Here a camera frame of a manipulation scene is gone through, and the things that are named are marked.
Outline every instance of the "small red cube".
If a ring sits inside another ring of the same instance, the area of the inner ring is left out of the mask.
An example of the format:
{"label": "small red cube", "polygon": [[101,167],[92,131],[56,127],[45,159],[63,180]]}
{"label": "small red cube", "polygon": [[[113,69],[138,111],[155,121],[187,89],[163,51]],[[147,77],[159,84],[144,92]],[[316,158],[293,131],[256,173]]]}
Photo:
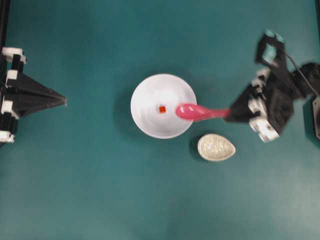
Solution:
{"label": "small red cube", "polygon": [[160,106],[160,107],[159,107],[159,112],[160,112],[161,114],[164,114],[164,113],[166,112],[166,107],[165,107],[165,106]]}

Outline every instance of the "black funnel-shaped part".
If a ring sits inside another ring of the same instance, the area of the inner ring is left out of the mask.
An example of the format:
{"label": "black funnel-shaped part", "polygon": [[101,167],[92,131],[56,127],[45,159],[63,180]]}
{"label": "black funnel-shaped part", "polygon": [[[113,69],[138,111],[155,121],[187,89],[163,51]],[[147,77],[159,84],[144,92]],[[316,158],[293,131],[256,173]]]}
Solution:
{"label": "black funnel-shaped part", "polygon": [[17,73],[16,79],[8,79],[6,85],[5,99],[12,101],[12,110],[20,118],[67,104],[67,98],[22,72]]}

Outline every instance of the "bowl rim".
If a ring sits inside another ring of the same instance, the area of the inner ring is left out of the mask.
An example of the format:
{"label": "bowl rim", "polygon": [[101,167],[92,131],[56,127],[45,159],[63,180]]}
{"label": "bowl rim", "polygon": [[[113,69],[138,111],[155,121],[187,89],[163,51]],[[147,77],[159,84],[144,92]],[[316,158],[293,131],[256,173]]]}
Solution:
{"label": "bowl rim", "polygon": [[153,137],[153,138],[156,138],[156,139],[173,139],[173,138],[178,137],[179,135],[183,134],[185,131],[187,131],[187,130],[190,128],[190,126],[192,125],[192,123],[193,123],[194,121],[193,121],[193,120],[192,120],[192,121],[186,121],[186,122],[188,122],[188,124],[185,126],[185,128],[184,128],[183,130],[181,130],[180,132],[176,133],[176,134],[169,135],[169,136],[158,136],[158,135],[152,134],[152,133],[148,132],[146,129],[144,129],[144,128],[137,122],[138,120],[136,119],[135,115],[133,114],[133,110],[132,110],[132,109],[133,109],[132,99],[133,99],[133,97],[134,97],[134,95],[135,95],[135,92],[136,92],[137,89],[139,88],[139,86],[140,86],[141,84],[143,84],[144,81],[146,81],[146,80],[148,80],[148,79],[150,79],[150,78],[154,78],[155,76],[160,76],[160,75],[175,77],[175,78],[181,80],[182,82],[184,82],[184,83],[186,84],[186,86],[189,87],[190,90],[191,90],[192,93],[193,93],[193,96],[194,96],[194,99],[195,99],[194,104],[197,104],[197,97],[196,97],[196,95],[195,95],[195,92],[194,92],[194,90],[191,88],[191,86],[190,86],[185,80],[183,80],[183,79],[182,79],[181,77],[179,77],[179,76],[176,76],[176,75],[173,75],[173,74],[170,74],[170,73],[158,73],[158,74],[154,74],[154,75],[148,76],[148,77],[145,78],[142,82],[140,82],[140,83],[138,84],[138,86],[136,86],[136,88],[134,89],[134,91],[133,91],[133,93],[132,93],[131,100],[130,100],[130,112],[131,112],[131,116],[132,116],[132,118],[133,118],[134,123],[135,123],[135,124],[137,125],[137,127],[138,127],[142,132],[144,132],[146,135],[148,135],[148,136],[150,136],[150,137]]}

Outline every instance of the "green tabletop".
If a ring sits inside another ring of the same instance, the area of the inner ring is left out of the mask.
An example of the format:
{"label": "green tabletop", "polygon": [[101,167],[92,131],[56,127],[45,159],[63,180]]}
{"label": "green tabletop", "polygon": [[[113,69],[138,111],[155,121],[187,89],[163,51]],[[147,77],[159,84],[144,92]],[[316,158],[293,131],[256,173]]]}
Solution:
{"label": "green tabletop", "polygon": [[[314,0],[11,1],[7,46],[68,105],[21,119],[0,149],[0,239],[320,239],[320,141],[305,102],[270,143],[220,119],[155,139],[131,117],[135,87],[157,73],[183,78],[201,105],[230,105],[262,67],[264,28],[298,64],[320,61]],[[204,133],[235,156],[202,160]]]}

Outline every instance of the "robotic arm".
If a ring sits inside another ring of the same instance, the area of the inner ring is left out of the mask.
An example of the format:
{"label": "robotic arm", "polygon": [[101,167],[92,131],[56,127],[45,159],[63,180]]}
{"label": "robotic arm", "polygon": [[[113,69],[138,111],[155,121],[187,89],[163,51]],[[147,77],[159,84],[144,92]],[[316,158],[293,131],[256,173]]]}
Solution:
{"label": "robotic arm", "polygon": [[[286,57],[296,71],[289,72]],[[264,142],[279,137],[294,113],[293,103],[308,95],[320,94],[320,65],[308,63],[301,68],[285,52],[284,39],[266,30],[258,43],[256,63],[266,69],[257,72],[256,78],[231,105],[227,122],[249,123]]]}
{"label": "robotic arm", "polygon": [[10,0],[0,0],[0,146],[15,141],[20,118],[67,102],[23,73],[27,58],[21,48],[5,47],[9,6]]}

